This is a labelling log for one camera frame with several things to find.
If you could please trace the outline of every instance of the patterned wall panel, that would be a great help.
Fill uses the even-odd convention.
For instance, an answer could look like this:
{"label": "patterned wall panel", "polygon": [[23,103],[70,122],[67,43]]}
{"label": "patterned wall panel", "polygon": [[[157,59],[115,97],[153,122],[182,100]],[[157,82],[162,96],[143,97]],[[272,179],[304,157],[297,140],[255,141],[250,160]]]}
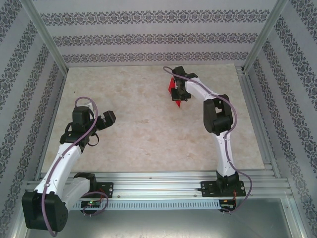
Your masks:
{"label": "patterned wall panel", "polygon": [[68,66],[236,63],[276,0],[35,0]]}
{"label": "patterned wall panel", "polygon": [[33,180],[64,80],[19,1],[0,0],[0,238]]}
{"label": "patterned wall panel", "polygon": [[290,0],[249,71],[282,176],[308,237],[317,237],[316,6]]}

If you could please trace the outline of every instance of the marble surface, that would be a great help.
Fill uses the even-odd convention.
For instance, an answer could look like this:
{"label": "marble surface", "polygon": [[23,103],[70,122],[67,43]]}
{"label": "marble surface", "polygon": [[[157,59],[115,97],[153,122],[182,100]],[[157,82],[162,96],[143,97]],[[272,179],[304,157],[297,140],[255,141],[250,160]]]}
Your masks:
{"label": "marble surface", "polygon": [[[235,106],[238,124],[231,143],[237,168],[263,169],[234,65],[184,68],[213,91],[227,94]],[[99,144],[85,148],[73,172],[216,170],[218,158],[213,137],[203,125],[203,103],[192,97],[178,108],[168,92],[170,79],[162,66],[71,68],[42,172],[53,162],[60,136],[72,121],[74,101],[80,96],[91,97],[100,113],[114,111],[116,122],[98,132]]]}

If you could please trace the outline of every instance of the enclosure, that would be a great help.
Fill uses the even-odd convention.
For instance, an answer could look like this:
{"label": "enclosure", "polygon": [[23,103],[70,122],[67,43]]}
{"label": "enclosure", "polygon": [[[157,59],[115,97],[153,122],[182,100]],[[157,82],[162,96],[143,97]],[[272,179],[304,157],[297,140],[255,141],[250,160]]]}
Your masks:
{"label": "enclosure", "polygon": [[[80,96],[116,123],[66,184],[92,172],[113,194],[94,218],[78,201],[59,237],[317,237],[316,6],[1,0],[0,237],[50,237],[26,228],[21,198],[48,172]],[[216,144],[201,102],[171,100],[164,65],[184,66],[236,107],[234,162],[253,189],[232,215],[218,211],[232,198],[199,191],[216,180]]]}

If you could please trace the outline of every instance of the red block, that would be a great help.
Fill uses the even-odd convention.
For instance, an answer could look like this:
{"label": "red block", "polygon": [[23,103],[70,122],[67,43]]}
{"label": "red block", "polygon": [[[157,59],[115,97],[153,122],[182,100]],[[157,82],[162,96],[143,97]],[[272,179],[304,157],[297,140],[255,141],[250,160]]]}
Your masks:
{"label": "red block", "polygon": [[[169,87],[168,87],[168,91],[171,95],[172,95],[172,88],[175,88],[175,87],[176,87],[176,84],[174,82],[174,78],[172,77],[172,79],[170,80],[170,83],[169,83]],[[175,101],[175,102],[178,105],[178,107],[180,108],[181,101]]]}

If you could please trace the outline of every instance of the wire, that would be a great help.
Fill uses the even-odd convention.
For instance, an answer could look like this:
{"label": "wire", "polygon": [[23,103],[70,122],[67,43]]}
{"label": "wire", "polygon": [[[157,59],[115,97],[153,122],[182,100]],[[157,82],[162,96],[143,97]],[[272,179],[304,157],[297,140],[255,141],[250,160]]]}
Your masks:
{"label": "wire", "polygon": [[50,232],[51,236],[52,237],[56,237],[57,236],[57,232],[53,232],[51,226],[50,226],[50,223],[49,223],[49,220],[48,220],[48,217],[46,215],[46,210],[45,210],[45,196],[46,196],[46,191],[48,189],[48,187],[50,186],[49,183],[50,183],[50,179],[53,175],[53,172],[54,170],[56,169],[57,165],[59,164],[59,162],[62,160],[62,158],[64,158],[64,155],[73,147],[75,146],[79,141],[81,141],[86,135],[89,134],[89,132],[94,128],[94,126],[96,125],[96,122],[97,122],[97,117],[98,117],[98,108],[97,108],[97,105],[96,103],[88,98],[88,97],[79,97],[76,99],[75,101],[75,107],[77,106],[77,102],[80,100],[80,99],[87,99],[89,100],[92,104],[93,104],[93,108],[94,110],[96,111],[96,116],[95,116],[95,120],[93,122],[93,124],[91,125],[91,127],[88,129],[88,131],[83,134],[79,139],[77,139],[74,143],[72,143],[63,153],[62,155],[58,158],[58,160],[56,160],[56,162],[54,163],[48,177],[47,177],[47,180],[46,180],[46,183],[44,184],[44,190],[43,190],[43,194],[42,194],[42,200],[41,200],[41,207],[42,207],[42,214],[43,214],[43,218],[44,218],[44,222],[45,222],[45,225],[48,229],[48,231]]}
{"label": "wire", "polygon": [[238,121],[238,115],[237,115],[237,112],[236,112],[234,106],[233,106],[228,100],[226,100],[225,98],[223,98],[223,97],[221,97],[221,96],[219,96],[219,95],[216,95],[216,94],[212,93],[212,91],[210,91],[207,87],[205,87],[205,86],[204,86],[203,84],[201,84],[200,82],[197,82],[197,81],[195,81],[195,80],[193,80],[193,79],[190,79],[190,78],[186,78],[186,77],[181,76],[181,75],[177,75],[177,74],[171,72],[173,69],[170,68],[170,67],[168,67],[168,66],[164,66],[164,67],[163,67],[163,70],[164,70],[165,72],[167,72],[167,73],[173,75],[173,76],[176,76],[176,77],[182,78],[182,79],[184,79],[184,80],[186,80],[186,81],[190,81],[190,82],[193,82],[193,83],[198,84],[198,85],[201,86],[207,93],[209,93],[211,96],[213,96],[213,97],[215,97],[215,98],[218,98],[218,99],[224,101],[224,102],[225,102],[226,104],[228,104],[228,105],[230,106],[230,108],[232,109],[233,114],[234,114],[234,122],[233,122],[232,128],[231,128],[229,131],[227,131],[227,132],[225,133],[225,135],[224,135],[224,147],[225,147],[225,152],[226,152],[227,160],[228,160],[230,166],[231,166],[236,172],[238,172],[239,174],[241,174],[241,175],[247,177],[248,180],[250,181],[250,189],[249,189],[249,191],[248,191],[246,197],[243,199],[243,201],[240,203],[240,205],[239,205],[235,210],[231,211],[230,213],[234,213],[234,212],[238,211],[238,210],[240,209],[240,207],[242,206],[242,204],[243,204],[243,203],[248,199],[248,197],[250,196],[251,191],[252,191],[252,185],[253,185],[253,184],[252,184],[252,179],[250,178],[250,176],[248,176],[248,175],[245,174],[244,172],[238,170],[238,169],[232,164],[232,161],[231,161],[231,159],[230,159],[230,157],[229,157],[228,144],[227,144],[227,135],[228,135],[230,132],[233,131],[233,129],[236,127],[237,121]]}
{"label": "wire", "polygon": [[107,199],[107,203],[106,203],[106,205],[105,205],[105,207],[104,207],[103,209],[98,210],[97,212],[95,212],[95,213],[93,213],[93,214],[87,214],[87,213],[85,213],[85,209],[86,209],[87,207],[89,207],[89,206],[84,207],[84,209],[83,209],[83,214],[84,214],[84,216],[89,216],[89,217],[96,216],[96,215],[100,214],[101,212],[104,212],[105,209],[108,207],[109,198],[108,198],[107,194],[105,194],[104,192],[98,192],[98,191],[96,191],[96,192],[87,192],[87,193],[85,193],[82,197],[85,197],[85,196],[88,196],[88,195],[92,195],[92,194],[100,194],[101,196],[104,196],[104,197]]}

